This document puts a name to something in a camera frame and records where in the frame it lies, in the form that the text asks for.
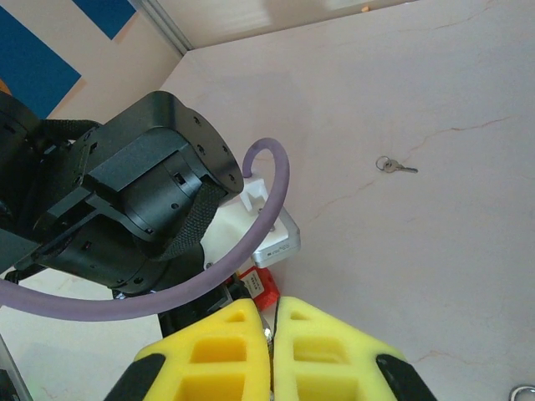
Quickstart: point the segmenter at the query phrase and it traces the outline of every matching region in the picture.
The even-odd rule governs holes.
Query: red object
[[[243,281],[251,293],[252,300],[261,311],[272,306],[281,296],[271,272],[266,268],[260,269],[253,266],[240,275],[240,280]]]

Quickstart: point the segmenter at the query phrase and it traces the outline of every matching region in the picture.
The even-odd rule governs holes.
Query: purple tube
[[[278,141],[265,138],[255,142],[243,160],[243,176],[251,176],[252,162],[264,149],[270,150],[275,160],[275,179],[266,205],[245,236],[209,270],[164,291],[121,301],[85,301],[57,297],[0,280],[0,305],[56,319],[104,322],[168,311],[209,292],[234,274],[255,252],[283,208],[290,181],[290,164],[286,150]]]

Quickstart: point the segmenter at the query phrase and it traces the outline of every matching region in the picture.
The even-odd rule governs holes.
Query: blue panel
[[[94,24],[110,39],[134,15],[128,0],[73,0]]]
[[[70,65],[0,7],[0,79],[39,118],[80,78]]]

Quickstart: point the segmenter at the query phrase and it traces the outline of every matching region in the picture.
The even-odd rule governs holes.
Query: metal ring
[[[523,384],[522,386],[515,387],[513,390],[511,390],[509,401],[518,401],[520,395],[524,393],[532,393],[535,396],[535,386]]]
[[[382,168],[382,169],[379,167],[379,160],[381,160],[381,159],[385,159],[385,162],[383,163],[383,168]],[[379,170],[381,170],[381,171],[385,171],[385,164],[386,164],[387,162],[389,162],[389,161],[390,161],[390,157],[388,157],[388,156],[380,156],[380,157],[375,161],[375,167],[377,167],[377,168],[378,168]]]

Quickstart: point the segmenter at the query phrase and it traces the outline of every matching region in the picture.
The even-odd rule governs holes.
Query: silver key
[[[411,169],[410,167],[405,167],[404,165],[401,165],[397,162],[397,160],[392,160],[389,157],[381,156],[377,159],[377,162],[379,162],[381,159],[385,160],[383,164],[383,168],[379,167],[378,163],[375,163],[377,165],[377,168],[381,171],[384,171],[385,173],[393,173],[394,171],[406,171],[407,173],[417,173],[418,169]]]

